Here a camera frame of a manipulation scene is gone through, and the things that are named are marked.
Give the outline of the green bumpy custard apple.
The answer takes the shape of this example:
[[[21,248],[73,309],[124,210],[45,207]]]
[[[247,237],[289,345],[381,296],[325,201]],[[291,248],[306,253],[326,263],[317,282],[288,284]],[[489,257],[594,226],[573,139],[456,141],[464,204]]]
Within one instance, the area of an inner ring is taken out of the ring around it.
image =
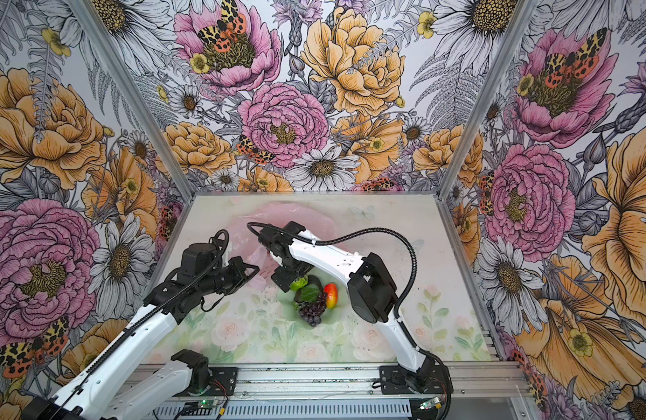
[[[290,285],[290,289],[293,292],[298,292],[299,290],[305,288],[309,283],[308,276],[302,276],[301,278],[296,279]]]

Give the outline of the pink plastic bag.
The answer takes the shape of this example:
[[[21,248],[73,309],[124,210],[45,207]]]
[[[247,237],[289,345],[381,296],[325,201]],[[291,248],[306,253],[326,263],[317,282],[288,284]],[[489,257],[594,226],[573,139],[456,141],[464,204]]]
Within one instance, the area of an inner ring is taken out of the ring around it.
[[[337,223],[328,215],[303,203],[274,201],[259,206],[252,213],[242,213],[233,218],[227,227],[230,234],[230,255],[241,257],[244,262],[256,265],[261,270],[248,282],[249,289],[264,292],[281,289],[272,281],[278,264],[268,249],[258,239],[260,227],[248,227],[251,222],[269,224],[284,229],[289,222],[296,222],[320,239],[333,239],[339,236]]]

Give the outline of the small red tomato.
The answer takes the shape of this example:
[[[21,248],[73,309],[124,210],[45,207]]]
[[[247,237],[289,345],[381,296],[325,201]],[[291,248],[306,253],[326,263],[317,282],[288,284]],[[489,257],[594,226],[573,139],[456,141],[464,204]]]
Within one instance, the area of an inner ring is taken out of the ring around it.
[[[337,285],[335,285],[335,283],[329,283],[324,287],[324,293],[326,294],[326,308],[335,308],[339,302],[339,290]]]

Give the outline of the dark purple grape bunch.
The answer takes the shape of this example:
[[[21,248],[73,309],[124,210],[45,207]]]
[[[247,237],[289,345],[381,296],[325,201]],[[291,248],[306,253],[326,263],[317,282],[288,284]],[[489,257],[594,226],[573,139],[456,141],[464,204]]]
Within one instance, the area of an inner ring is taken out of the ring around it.
[[[302,304],[298,309],[298,314],[310,327],[317,327],[322,323],[322,315],[326,309],[326,298],[319,296],[318,301],[313,304]]]

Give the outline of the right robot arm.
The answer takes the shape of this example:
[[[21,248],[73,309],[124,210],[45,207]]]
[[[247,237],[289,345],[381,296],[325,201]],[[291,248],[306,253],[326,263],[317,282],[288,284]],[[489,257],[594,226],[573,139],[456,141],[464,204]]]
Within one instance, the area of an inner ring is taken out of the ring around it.
[[[345,285],[355,314],[373,324],[393,350],[397,364],[405,371],[405,386],[419,394],[453,392],[450,371],[438,355],[421,348],[400,314],[402,304],[417,280],[417,254],[402,234],[385,227],[361,229],[340,238],[322,240],[304,226],[289,222],[276,227],[262,222],[249,222],[254,234],[270,256],[278,263],[272,280],[283,291],[313,269],[339,280]],[[402,292],[382,258],[375,254],[361,255],[338,247],[360,236],[381,234],[400,241],[410,259],[410,276]]]

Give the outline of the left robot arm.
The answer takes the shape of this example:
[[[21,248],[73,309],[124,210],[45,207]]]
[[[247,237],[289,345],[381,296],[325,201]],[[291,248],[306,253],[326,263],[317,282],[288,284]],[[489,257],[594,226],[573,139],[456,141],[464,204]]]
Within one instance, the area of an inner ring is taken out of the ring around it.
[[[148,380],[127,394],[119,392],[160,341],[188,314],[203,305],[205,296],[237,292],[260,271],[241,257],[224,258],[227,241],[193,243],[179,267],[144,299],[143,306],[118,336],[54,397],[36,397],[23,409],[24,419],[118,419],[131,411],[141,418],[165,399],[181,393],[203,395],[217,386],[208,359],[181,350]]]

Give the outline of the dark avocado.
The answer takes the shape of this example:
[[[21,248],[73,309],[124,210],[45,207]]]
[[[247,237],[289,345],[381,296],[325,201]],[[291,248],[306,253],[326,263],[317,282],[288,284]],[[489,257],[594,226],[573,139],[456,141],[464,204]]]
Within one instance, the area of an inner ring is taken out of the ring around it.
[[[307,276],[307,281],[308,281],[308,283],[307,283],[308,286],[315,286],[320,291],[322,291],[324,289],[324,286],[321,283],[320,279],[315,275],[308,275]]]

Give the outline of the dark brown mangosteen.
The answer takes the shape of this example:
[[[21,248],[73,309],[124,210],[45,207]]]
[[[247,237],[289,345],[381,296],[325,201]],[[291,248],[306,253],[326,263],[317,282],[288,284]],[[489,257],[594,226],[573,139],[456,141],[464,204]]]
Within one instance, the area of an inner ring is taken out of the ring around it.
[[[296,291],[294,301],[298,304],[313,304],[318,301],[321,290],[317,285],[307,285]]]

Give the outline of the green wavy fruit plate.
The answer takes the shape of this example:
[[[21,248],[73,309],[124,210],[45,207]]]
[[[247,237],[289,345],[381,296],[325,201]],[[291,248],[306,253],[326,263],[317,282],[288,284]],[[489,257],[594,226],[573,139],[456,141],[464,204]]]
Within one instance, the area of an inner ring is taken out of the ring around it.
[[[346,286],[337,278],[313,269],[277,298],[282,316],[309,329],[338,321],[350,308]]]

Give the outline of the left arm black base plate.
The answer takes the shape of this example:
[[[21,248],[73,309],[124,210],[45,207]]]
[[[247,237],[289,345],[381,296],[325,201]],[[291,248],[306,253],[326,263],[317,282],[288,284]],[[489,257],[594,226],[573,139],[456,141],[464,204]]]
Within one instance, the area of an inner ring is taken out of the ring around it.
[[[202,397],[232,397],[238,383],[238,367],[210,367]]]

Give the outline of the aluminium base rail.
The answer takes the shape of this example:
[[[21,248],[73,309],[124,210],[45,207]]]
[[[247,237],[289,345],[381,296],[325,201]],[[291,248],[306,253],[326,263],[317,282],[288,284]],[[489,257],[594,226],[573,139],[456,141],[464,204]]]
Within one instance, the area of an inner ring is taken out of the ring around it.
[[[275,401],[324,398],[421,398],[442,395],[384,395],[380,363],[237,364],[234,398]],[[529,385],[515,362],[448,362],[454,398],[528,397]]]

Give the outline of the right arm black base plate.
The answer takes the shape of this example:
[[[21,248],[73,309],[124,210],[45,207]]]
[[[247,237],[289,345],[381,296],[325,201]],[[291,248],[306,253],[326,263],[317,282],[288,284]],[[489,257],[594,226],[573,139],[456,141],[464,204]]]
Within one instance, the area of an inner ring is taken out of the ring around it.
[[[417,372],[399,365],[379,367],[380,390],[384,395],[445,395],[452,391],[449,379],[449,372],[443,366],[429,361]]]

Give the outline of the aluminium corner post left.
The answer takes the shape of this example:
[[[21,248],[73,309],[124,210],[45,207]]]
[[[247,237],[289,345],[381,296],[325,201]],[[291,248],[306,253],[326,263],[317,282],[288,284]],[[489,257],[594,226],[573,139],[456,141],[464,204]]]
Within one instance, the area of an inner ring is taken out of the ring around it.
[[[69,5],[79,24],[88,35],[88,39],[95,46],[95,52],[107,66],[111,77],[121,90],[128,105],[135,114],[140,127],[148,136],[158,157],[168,170],[173,183],[181,193],[184,203],[192,203],[195,197],[193,186],[186,178],[177,159],[174,157],[170,146],[159,128],[155,117],[151,114],[143,95],[130,74],[128,66],[123,61],[121,54],[114,46],[109,32],[104,28],[99,15],[91,1],[71,1]]]

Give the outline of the aluminium corner post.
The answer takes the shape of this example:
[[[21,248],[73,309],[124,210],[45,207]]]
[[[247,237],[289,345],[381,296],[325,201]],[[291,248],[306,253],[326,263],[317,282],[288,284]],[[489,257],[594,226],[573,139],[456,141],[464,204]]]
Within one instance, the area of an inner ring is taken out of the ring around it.
[[[151,114],[143,95],[130,74],[128,66],[123,61],[121,54],[114,46],[109,32],[104,28],[99,15],[91,1],[71,1],[69,5],[79,24],[88,35],[88,39],[95,46],[95,52],[107,66],[111,77],[121,90],[128,105],[135,114],[140,127],[148,136],[158,157],[168,170],[173,183],[181,193],[184,203],[192,203],[195,197],[193,186],[186,178],[177,159],[174,157],[170,146],[159,128],[155,117]]]
[[[452,186],[457,180],[460,170],[465,162],[468,152],[473,148],[473,143],[484,115],[486,115],[487,108],[494,99],[494,92],[501,83],[501,78],[506,75],[508,66],[516,50],[522,44],[522,37],[529,27],[529,22],[536,10],[538,1],[526,0],[519,1],[515,13],[508,25],[508,31],[500,45],[500,50],[494,57],[485,82],[480,90],[472,113],[466,121],[465,127],[462,131],[460,142],[457,150],[452,155],[452,161],[445,170],[445,177],[438,189],[438,199],[442,202],[445,201],[449,192],[452,191]]]

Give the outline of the aluminium corner post right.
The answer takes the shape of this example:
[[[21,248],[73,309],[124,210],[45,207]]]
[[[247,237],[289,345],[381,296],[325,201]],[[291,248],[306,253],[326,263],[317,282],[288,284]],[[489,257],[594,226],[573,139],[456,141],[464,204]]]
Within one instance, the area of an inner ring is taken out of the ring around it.
[[[460,142],[457,150],[452,155],[452,161],[445,170],[445,177],[438,189],[438,199],[442,202],[445,201],[449,192],[452,191],[452,186],[457,180],[460,170],[465,162],[468,152],[473,148],[473,143],[484,115],[486,115],[487,108],[494,99],[494,92],[501,83],[501,78],[506,75],[508,66],[516,50],[522,44],[522,37],[529,27],[529,22],[536,10],[538,1],[526,0],[519,1],[515,13],[508,25],[508,31],[500,45],[500,50],[494,57],[485,82],[480,90],[472,113],[466,121],[465,127],[462,131]]]

